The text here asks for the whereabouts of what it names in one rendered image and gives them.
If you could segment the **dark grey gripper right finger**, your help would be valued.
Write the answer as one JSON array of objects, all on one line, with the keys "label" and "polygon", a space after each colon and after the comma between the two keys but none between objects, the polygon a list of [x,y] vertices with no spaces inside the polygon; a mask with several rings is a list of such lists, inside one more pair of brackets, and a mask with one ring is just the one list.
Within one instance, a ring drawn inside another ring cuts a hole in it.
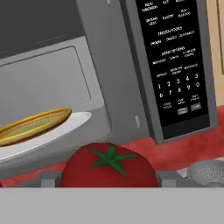
[{"label": "dark grey gripper right finger", "polygon": [[200,185],[182,178],[176,171],[156,171],[160,187],[199,187]]}]

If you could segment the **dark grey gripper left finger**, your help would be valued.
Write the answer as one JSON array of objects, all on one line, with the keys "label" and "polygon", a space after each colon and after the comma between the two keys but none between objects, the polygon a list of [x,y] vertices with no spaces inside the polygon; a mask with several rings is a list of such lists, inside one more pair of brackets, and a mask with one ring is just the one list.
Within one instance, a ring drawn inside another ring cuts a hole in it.
[{"label": "dark grey gripper left finger", "polygon": [[18,187],[59,187],[61,179],[61,171],[42,171],[34,178],[26,180],[20,184]]}]

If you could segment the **red tomato with green stem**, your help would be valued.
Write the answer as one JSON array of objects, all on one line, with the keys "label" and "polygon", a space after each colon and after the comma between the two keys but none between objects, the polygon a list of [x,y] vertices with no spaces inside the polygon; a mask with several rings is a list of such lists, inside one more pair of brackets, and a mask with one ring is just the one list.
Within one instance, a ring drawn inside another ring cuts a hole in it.
[{"label": "red tomato with green stem", "polygon": [[91,143],[67,161],[61,187],[158,187],[148,160],[113,143]]}]

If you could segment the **yellow rimmed plate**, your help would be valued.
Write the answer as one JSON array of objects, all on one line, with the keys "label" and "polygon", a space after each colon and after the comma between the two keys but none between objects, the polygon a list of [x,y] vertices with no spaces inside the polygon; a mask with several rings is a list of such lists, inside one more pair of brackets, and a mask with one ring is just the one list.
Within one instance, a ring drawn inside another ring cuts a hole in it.
[{"label": "yellow rimmed plate", "polygon": [[17,144],[59,126],[72,114],[70,108],[56,108],[32,115],[0,128],[0,146]]}]

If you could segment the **white microwave turntable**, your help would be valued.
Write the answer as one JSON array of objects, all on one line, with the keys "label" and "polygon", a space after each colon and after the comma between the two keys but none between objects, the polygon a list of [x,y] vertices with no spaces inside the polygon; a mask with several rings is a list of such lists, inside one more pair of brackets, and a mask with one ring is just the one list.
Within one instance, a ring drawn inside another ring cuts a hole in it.
[{"label": "white microwave turntable", "polygon": [[18,157],[30,151],[35,151],[42,146],[46,146],[56,140],[61,139],[68,133],[77,130],[91,118],[90,112],[75,112],[57,128],[54,128],[41,136],[12,146],[0,147],[0,162]]}]

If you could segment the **grey microwave oven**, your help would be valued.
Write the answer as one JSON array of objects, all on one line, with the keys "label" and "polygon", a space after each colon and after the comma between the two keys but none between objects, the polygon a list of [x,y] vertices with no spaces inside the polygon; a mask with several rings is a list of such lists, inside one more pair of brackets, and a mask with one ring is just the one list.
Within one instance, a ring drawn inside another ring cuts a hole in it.
[{"label": "grey microwave oven", "polygon": [[93,142],[166,144],[213,129],[207,0],[0,0],[0,128],[62,107],[91,118],[0,162],[0,179]]}]

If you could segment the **grey metal colander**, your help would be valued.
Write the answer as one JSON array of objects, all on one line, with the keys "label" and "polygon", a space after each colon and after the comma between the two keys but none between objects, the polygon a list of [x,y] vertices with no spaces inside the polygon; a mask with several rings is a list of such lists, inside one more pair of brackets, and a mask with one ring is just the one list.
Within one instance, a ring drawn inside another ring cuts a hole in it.
[{"label": "grey metal colander", "polygon": [[201,160],[187,169],[189,180],[207,187],[224,187],[224,161],[216,159]]}]

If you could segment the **beige wooden cupboard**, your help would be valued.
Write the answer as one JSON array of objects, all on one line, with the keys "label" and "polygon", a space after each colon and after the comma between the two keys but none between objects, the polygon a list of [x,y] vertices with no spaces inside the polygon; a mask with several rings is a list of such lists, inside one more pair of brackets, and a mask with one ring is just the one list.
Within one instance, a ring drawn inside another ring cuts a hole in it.
[{"label": "beige wooden cupboard", "polygon": [[224,105],[224,0],[206,0],[216,105]]}]

